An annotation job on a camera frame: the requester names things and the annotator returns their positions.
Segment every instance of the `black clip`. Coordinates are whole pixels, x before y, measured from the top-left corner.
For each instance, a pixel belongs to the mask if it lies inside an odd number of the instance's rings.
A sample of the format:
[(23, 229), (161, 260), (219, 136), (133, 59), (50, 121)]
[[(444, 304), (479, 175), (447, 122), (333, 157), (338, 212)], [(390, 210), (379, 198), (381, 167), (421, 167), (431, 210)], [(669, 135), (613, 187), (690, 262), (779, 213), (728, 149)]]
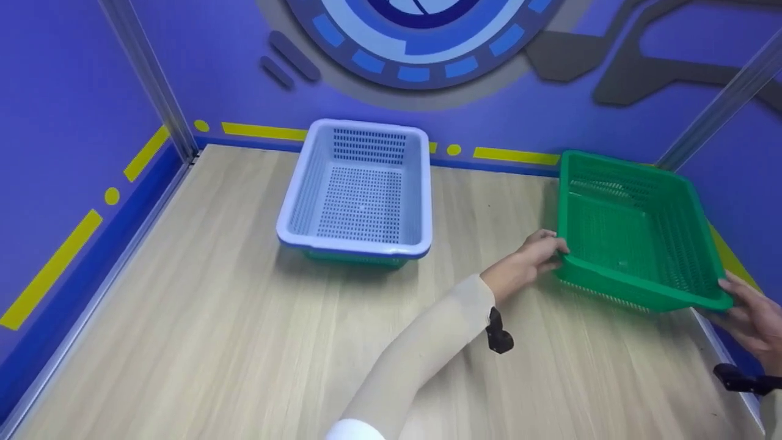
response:
[(720, 363), (714, 367), (714, 375), (727, 391), (751, 392), (767, 395), (782, 388), (782, 378), (775, 376), (747, 376), (735, 365)]
[(502, 316), (497, 308), (492, 307), (489, 312), (489, 326), (486, 328), (486, 337), (489, 339), (489, 348), (499, 354), (513, 348), (513, 337), (502, 330)]

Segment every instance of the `wooden surface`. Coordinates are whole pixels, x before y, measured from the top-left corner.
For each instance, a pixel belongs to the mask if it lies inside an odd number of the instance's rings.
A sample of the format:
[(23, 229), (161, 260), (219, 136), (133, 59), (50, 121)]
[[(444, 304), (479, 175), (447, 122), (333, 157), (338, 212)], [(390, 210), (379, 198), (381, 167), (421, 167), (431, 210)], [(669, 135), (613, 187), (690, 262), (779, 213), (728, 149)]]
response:
[[(316, 264), (274, 233), (296, 158), (206, 149), (17, 438), (319, 438), (424, 307), (555, 220), (554, 179), (433, 168), (427, 257)], [(516, 347), (474, 341), (402, 438), (760, 437), (689, 311), (637, 316), (553, 279), (501, 309)]]

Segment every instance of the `green plastic basket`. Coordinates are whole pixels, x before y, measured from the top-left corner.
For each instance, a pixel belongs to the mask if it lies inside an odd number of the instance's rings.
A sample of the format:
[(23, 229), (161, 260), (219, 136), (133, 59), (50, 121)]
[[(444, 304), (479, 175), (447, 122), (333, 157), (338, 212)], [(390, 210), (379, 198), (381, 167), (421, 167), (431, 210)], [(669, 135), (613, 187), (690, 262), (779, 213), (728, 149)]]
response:
[(644, 311), (726, 310), (725, 276), (692, 184), (671, 172), (580, 151), (562, 154), (558, 277)]
[(392, 269), (399, 269), (409, 260), (405, 258), (363, 257), (354, 254), (337, 254), (334, 252), (304, 251), (308, 258), (313, 260), (340, 261), (342, 263), (354, 263), (359, 265), (380, 265)]

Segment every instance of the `white basket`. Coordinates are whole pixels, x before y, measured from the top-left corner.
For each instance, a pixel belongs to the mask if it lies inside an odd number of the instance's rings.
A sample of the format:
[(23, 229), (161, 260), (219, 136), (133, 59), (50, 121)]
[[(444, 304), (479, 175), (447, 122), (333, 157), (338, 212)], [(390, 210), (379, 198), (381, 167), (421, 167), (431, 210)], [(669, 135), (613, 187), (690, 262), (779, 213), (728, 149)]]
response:
[(432, 245), (429, 137), (400, 125), (315, 121), (277, 235), (309, 251), (423, 257)]

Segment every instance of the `yellow stripe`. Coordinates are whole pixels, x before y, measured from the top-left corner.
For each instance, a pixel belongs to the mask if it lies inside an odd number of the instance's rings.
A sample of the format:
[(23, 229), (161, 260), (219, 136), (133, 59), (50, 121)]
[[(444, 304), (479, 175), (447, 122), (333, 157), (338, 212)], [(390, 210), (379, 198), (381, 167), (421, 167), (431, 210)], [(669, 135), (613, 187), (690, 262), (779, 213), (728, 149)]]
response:
[(475, 159), (506, 160), (509, 162), (523, 162), (536, 165), (556, 165), (559, 162), (558, 154), (532, 153), (529, 151), (501, 150), (499, 148), (487, 148), (479, 146), (472, 154)]
[(223, 122), (223, 132), (226, 135), (251, 136), (253, 138), (300, 142), (304, 142), (304, 138), (307, 137), (307, 130), (266, 127), (263, 125), (234, 124), (232, 122)]
[(149, 161), (155, 157), (155, 153), (160, 150), (160, 147), (168, 140), (168, 128), (163, 125), (158, 128), (157, 132), (152, 135), (152, 138), (147, 141), (144, 148), (136, 154), (136, 157), (131, 160), (131, 163), (125, 167), (125, 177), (127, 180), (133, 182), (141, 173), (144, 168), (149, 164)]
[(13, 302), (0, 318), (0, 326), (11, 330), (18, 330), (24, 320), (33, 312), (35, 306), (52, 288), (55, 281), (65, 272), (71, 261), (76, 257), (81, 248), (87, 243), (95, 230), (100, 226), (103, 217), (94, 209), (90, 210), (81, 219), (76, 229), (70, 233), (60, 245), (57, 252), (46, 262), (38, 274), (30, 281), (30, 284), (22, 291), (22, 294)]
[(725, 269), (733, 272), (736, 276), (749, 283), (750, 286), (760, 291), (758, 284), (749, 275), (749, 272), (744, 268), (744, 265), (738, 261), (736, 254), (728, 247), (728, 243), (725, 243), (725, 240), (723, 240), (717, 230), (714, 229), (714, 226), (709, 223), (708, 228), (712, 230), (712, 238), (714, 238), (714, 244), (717, 247), (717, 254), (719, 254), (719, 259), (722, 260)]

